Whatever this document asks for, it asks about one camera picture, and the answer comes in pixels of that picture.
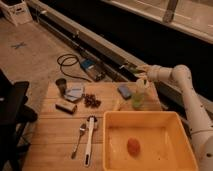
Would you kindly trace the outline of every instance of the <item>spoon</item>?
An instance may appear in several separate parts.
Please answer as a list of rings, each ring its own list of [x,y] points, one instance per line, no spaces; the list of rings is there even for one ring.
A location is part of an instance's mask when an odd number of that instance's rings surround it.
[[[78,145],[79,145],[79,143],[80,143],[80,139],[81,139],[81,137],[84,135],[85,131],[86,131],[86,124],[83,123],[83,124],[80,126],[80,128],[79,128],[78,142],[77,142],[77,144],[75,145],[75,148],[74,148],[74,150],[73,150],[73,152],[72,152],[72,155],[71,155],[71,158],[72,158],[72,159],[74,159],[75,156],[76,156],[76,152],[77,152],[77,149],[78,149]]]

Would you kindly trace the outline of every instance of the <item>handle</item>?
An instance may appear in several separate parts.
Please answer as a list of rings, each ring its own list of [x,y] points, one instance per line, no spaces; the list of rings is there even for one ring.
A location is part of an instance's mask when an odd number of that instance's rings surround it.
[[[78,137],[78,142],[77,142],[77,144],[75,145],[75,148],[74,148],[74,150],[73,150],[73,152],[72,152],[72,155],[71,155],[71,158],[72,158],[72,159],[74,159],[75,156],[76,156],[76,152],[77,152],[77,149],[78,149],[78,146],[79,146],[80,139],[81,139],[81,135],[79,135],[79,137]]]
[[[89,167],[89,164],[90,164],[93,129],[94,129],[94,118],[90,118],[90,121],[89,121],[89,135],[88,135],[88,141],[87,141],[86,153],[85,153],[85,162],[84,162],[84,166],[85,167]]]

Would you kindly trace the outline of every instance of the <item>small box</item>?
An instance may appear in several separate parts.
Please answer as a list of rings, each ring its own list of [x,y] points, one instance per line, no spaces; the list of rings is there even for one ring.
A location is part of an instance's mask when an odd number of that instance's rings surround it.
[[[103,121],[105,171],[198,171],[179,116],[165,111],[109,111]],[[140,152],[127,150],[137,139]]]
[[[32,16],[26,2],[24,1],[9,6],[0,0],[0,7],[5,18],[13,23],[15,26],[32,21]]]

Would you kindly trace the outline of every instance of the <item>orange ball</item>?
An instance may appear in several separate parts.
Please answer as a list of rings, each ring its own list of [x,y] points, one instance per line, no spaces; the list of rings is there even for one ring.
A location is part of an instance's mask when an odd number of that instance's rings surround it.
[[[136,157],[140,153],[140,143],[135,138],[129,138],[127,142],[127,150],[131,156]]]

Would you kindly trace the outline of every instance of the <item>yellow bin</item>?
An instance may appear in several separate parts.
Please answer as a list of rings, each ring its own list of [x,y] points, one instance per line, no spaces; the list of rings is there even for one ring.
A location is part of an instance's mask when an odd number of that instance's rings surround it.
[[[140,152],[128,153],[129,138]],[[179,116],[164,111],[108,111],[103,122],[105,171],[198,171]]]

